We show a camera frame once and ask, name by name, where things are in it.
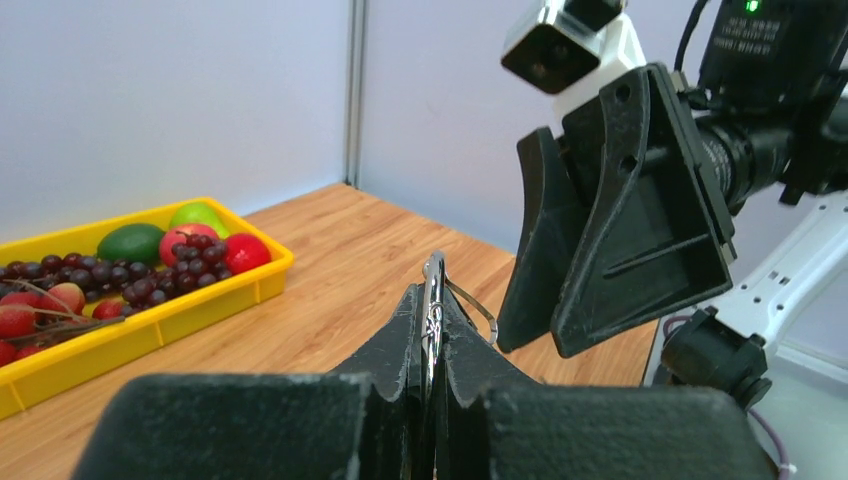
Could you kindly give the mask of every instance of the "red apple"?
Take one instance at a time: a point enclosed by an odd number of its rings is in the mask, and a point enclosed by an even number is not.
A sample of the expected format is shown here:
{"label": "red apple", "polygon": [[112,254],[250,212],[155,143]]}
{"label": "red apple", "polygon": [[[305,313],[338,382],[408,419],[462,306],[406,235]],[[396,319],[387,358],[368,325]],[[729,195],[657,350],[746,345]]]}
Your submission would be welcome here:
{"label": "red apple", "polygon": [[171,230],[168,230],[168,233],[166,233],[165,236],[162,237],[162,241],[159,242],[159,258],[162,259],[162,263],[168,267],[173,267],[174,264],[177,263],[177,256],[174,255],[174,252],[172,251],[174,245],[178,243],[186,243],[186,236],[191,235],[192,233],[197,235],[206,235],[212,237],[213,240],[220,239],[214,228],[202,223],[188,223],[186,225],[174,227]]}
{"label": "red apple", "polygon": [[91,316],[97,320],[109,320],[110,318],[120,317],[123,308],[124,302],[117,298],[109,298],[100,302],[91,312]]}
{"label": "red apple", "polygon": [[271,251],[262,240],[249,233],[236,233],[225,240],[227,255],[224,263],[233,275],[265,265],[271,261]]}
{"label": "red apple", "polygon": [[49,295],[41,297],[38,302],[38,308],[42,310],[68,313],[68,309],[70,309],[71,312],[80,315],[82,309],[85,308],[85,294],[75,283],[60,283],[47,290],[47,293]]}

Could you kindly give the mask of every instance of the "screw hole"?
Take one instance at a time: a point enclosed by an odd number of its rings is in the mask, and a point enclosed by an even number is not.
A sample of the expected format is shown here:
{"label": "screw hole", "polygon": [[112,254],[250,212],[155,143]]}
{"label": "screw hole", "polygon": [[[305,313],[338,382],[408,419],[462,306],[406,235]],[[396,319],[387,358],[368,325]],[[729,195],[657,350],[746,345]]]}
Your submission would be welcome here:
{"label": "screw hole", "polygon": [[621,163],[618,164],[618,169],[624,174],[633,172],[633,170],[636,170],[636,158],[633,155],[622,158]]}
{"label": "screw hole", "polygon": [[619,102],[624,103],[630,99],[630,86],[622,85],[615,89],[615,98],[618,99]]}

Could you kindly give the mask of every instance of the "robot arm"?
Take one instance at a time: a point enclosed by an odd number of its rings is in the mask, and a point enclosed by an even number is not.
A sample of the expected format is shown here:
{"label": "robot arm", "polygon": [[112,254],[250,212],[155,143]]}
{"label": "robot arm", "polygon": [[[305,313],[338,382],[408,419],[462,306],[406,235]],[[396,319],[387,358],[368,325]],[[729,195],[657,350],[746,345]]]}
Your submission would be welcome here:
{"label": "robot arm", "polygon": [[563,134],[518,144],[525,218],[502,351],[550,331],[570,357],[711,305],[667,342],[664,364],[744,408],[767,390],[767,359],[846,249],[844,198],[830,195],[731,290],[733,216],[748,197],[782,183],[795,205],[848,188],[848,5],[790,3],[723,3],[696,86],[645,62],[622,2],[549,0],[519,22],[502,64],[554,96]]}

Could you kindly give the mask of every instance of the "green apple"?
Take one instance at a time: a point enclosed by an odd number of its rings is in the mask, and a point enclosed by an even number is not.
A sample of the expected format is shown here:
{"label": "green apple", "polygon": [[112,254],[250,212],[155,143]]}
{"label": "green apple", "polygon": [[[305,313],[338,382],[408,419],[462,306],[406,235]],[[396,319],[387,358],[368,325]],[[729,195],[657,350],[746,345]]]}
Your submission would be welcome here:
{"label": "green apple", "polygon": [[169,228],[179,227],[187,223],[202,223],[212,227],[221,239],[230,236],[229,230],[221,222],[218,214],[209,205],[203,202],[187,203],[180,207],[174,216],[171,217]]}

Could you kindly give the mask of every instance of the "black cable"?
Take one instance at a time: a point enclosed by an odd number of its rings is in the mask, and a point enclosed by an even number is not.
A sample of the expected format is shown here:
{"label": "black cable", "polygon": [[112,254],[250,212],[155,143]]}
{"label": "black cable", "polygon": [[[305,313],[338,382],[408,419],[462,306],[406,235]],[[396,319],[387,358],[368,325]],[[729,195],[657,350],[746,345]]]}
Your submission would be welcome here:
{"label": "black cable", "polygon": [[689,40],[692,39],[692,33],[695,32],[695,27],[698,26],[698,20],[701,19],[701,13],[707,6],[710,0],[697,0],[695,6],[692,7],[692,13],[689,14],[689,20],[686,22],[686,28],[683,29],[683,36],[680,37],[680,45],[677,47],[677,56],[674,57],[674,71],[683,71],[683,57],[686,56],[686,48],[689,47]]}

